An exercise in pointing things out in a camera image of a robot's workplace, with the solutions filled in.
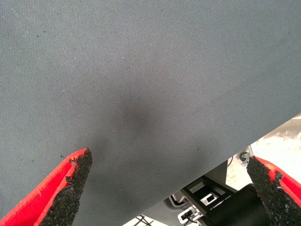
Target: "black cylinder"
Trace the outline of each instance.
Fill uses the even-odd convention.
[[[270,226],[265,208],[250,184],[223,201],[200,222],[204,226]]]

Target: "black textured rubber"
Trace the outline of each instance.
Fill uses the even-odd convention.
[[[87,149],[74,161],[73,178],[66,178],[69,185],[56,195],[53,205],[49,208],[40,226],[72,225],[75,215],[79,211],[79,199],[92,165],[91,151]]]
[[[271,184],[269,169],[256,158],[250,158],[247,167],[257,193],[265,206],[272,226],[299,226],[301,224],[301,209],[293,199],[281,188],[277,173]]]

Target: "red plastic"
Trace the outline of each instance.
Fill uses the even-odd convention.
[[[258,157],[254,158],[256,158],[269,169],[269,177],[271,179],[271,183],[274,182],[276,174],[278,172],[283,175],[282,179],[280,180],[281,188],[284,189],[284,191],[291,196],[291,198],[297,203],[297,205],[301,207],[301,184],[294,178],[290,177],[282,169],[275,166],[273,163]]]
[[[19,202],[2,220],[0,226],[38,226],[51,207],[55,196],[68,185],[74,162],[87,149],[81,149],[65,158],[38,186]]]

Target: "white floor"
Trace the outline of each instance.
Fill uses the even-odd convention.
[[[251,145],[253,154],[266,159],[284,170],[288,175],[301,183],[301,114],[276,128]],[[232,163],[227,170],[226,184],[240,190],[251,183],[246,166],[241,165],[239,154],[233,156]],[[146,218],[152,226],[166,226],[153,219]],[[133,219],[123,226],[145,226]]]

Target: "gray canvas surface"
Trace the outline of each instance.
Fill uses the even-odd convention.
[[[0,217],[71,152],[119,226],[301,112],[300,1],[0,2]]]

